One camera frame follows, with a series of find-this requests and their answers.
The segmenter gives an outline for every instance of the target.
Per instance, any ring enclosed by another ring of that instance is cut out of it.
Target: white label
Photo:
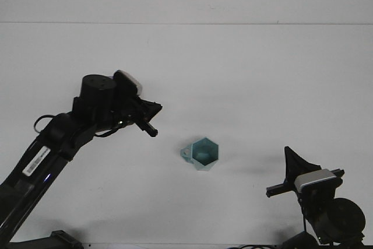
[[[39,152],[37,152],[36,156],[34,156],[33,160],[26,166],[23,170],[23,174],[26,176],[31,176],[35,169],[39,166],[39,164],[45,159],[51,149],[46,146],[43,146]]]

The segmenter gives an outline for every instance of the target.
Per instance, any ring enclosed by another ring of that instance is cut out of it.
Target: white backdrop
[[[167,24],[209,16],[195,6],[182,13],[171,0],[157,9],[138,0],[143,5],[131,10],[135,14],[114,9],[119,0],[102,14],[95,6],[100,0],[28,1],[1,0],[1,180],[36,137],[34,120],[69,111],[84,75],[123,69],[143,84],[144,99],[164,108],[152,121],[156,138],[130,127],[83,147],[14,240],[64,229],[92,243],[279,243],[302,230],[294,194],[265,196],[266,187],[284,179],[289,145],[312,163],[345,169],[337,196],[361,206],[365,241],[373,244],[367,0],[336,0],[330,17],[316,9],[312,17],[299,12],[285,19],[361,25],[255,25],[255,12],[244,18],[240,10],[214,11],[210,23],[247,24]],[[58,5],[64,1],[66,9]],[[348,9],[349,2],[356,9]],[[268,5],[280,9],[281,3]],[[271,22],[279,14],[260,9],[261,15]],[[43,23],[136,22],[136,16],[156,24]],[[40,23],[5,23],[19,21]],[[220,159],[208,172],[179,156],[204,136],[220,145]]]

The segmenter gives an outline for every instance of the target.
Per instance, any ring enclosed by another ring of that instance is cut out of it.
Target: black base
[[[9,243],[6,249],[83,249],[83,245],[63,230],[57,230],[43,239]]]

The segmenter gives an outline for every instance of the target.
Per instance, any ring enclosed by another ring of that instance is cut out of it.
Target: black cable
[[[303,215],[303,227],[304,227],[304,231],[307,232],[307,226],[305,224],[305,217]]]
[[[247,248],[247,247],[251,247],[251,249],[277,249],[276,246],[272,246],[272,245],[253,245],[253,244],[247,244],[247,245],[243,245],[243,246],[240,246],[240,247],[230,247],[228,249],[243,249],[243,248]]]
[[[108,136],[116,133],[118,130],[119,130],[119,128],[114,128],[114,129],[112,129],[110,131],[107,131],[107,132],[105,132],[103,134],[94,134],[94,136],[95,137],[108,137]]]
[[[34,130],[39,134],[40,131],[38,131],[38,130],[36,129],[36,125],[37,125],[37,123],[38,123],[40,120],[44,119],[44,118],[54,118],[54,117],[55,117],[55,115],[43,115],[43,116],[39,117],[39,118],[36,120],[36,122],[34,123]]]

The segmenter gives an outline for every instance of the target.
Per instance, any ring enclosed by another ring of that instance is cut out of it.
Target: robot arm
[[[94,136],[106,137],[132,124],[152,137],[157,135],[149,121],[162,106],[142,100],[140,90],[138,82],[123,71],[116,71],[112,78],[83,78],[72,111],[53,117],[0,185],[0,249],[9,243],[66,164]]]

